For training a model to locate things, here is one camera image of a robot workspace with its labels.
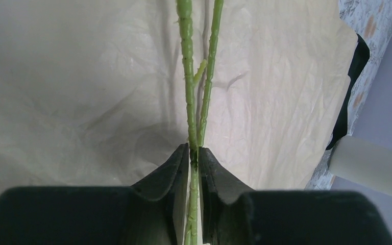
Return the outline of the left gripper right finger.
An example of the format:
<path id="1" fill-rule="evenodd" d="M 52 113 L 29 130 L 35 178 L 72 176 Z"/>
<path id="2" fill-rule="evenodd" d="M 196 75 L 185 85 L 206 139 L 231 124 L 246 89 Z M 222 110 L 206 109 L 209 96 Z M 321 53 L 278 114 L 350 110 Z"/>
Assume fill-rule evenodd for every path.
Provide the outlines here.
<path id="1" fill-rule="evenodd" d="M 353 191 L 253 190 L 199 150 L 203 242 L 392 244 L 376 206 Z"/>

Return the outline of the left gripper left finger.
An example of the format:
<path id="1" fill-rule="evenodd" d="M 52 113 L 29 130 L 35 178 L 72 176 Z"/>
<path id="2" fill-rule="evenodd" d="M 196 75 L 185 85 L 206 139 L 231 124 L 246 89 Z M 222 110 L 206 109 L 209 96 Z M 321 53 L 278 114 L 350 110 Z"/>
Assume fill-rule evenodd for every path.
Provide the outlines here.
<path id="1" fill-rule="evenodd" d="M 0 244 L 180 244 L 189 147 L 131 186 L 23 186 L 0 194 Z"/>

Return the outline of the peach paper flower bouquet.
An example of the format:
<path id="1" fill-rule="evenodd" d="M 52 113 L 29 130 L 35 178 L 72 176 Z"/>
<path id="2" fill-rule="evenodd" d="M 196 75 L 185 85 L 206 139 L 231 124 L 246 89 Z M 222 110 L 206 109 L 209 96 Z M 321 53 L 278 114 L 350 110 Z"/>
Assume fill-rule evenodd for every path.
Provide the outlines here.
<path id="1" fill-rule="evenodd" d="M 205 147 L 303 189 L 349 84 L 337 1 L 225 1 Z M 0 1 L 0 193 L 131 185 L 188 139 L 175 1 Z"/>

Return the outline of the small pink rose stem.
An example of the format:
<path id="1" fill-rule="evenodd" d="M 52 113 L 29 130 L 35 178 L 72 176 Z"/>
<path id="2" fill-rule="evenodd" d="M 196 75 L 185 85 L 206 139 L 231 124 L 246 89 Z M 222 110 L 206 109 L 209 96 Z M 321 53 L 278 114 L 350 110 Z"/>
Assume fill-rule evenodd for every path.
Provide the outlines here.
<path id="1" fill-rule="evenodd" d="M 177 3 L 177 15 L 181 37 L 182 64 L 185 79 L 186 112 L 188 124 L 188 142 L 190 159 L 189 204 L 185 232 L 185 244 L 198 244 L 198 139 L 195 111 L 195 82 L 193 65 L 193 21 L 192 1 L 180 0 Z"/>

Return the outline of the black gold-lettered ribbon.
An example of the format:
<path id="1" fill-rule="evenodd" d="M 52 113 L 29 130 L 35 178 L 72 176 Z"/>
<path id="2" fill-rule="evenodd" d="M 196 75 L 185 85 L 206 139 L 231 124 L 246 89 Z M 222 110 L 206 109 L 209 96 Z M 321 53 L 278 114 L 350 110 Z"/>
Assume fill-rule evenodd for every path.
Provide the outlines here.
<path id="1" fill-rule="evenodd" d="M 326 150 L 332 149 L 342 137 L 346 136 L 348 132 L 348 104 L 351 97 L 352 88 L 370 58 L 370 49 L 365 40 L 359 34 L 357 34 L 357 37 L 357 46 L 355 48 L 353 59 L 348 71 L 350 83 L 340 113 L 336 120 L 336 124 L 332 131 L 332 138 L 327 145 Z"/>

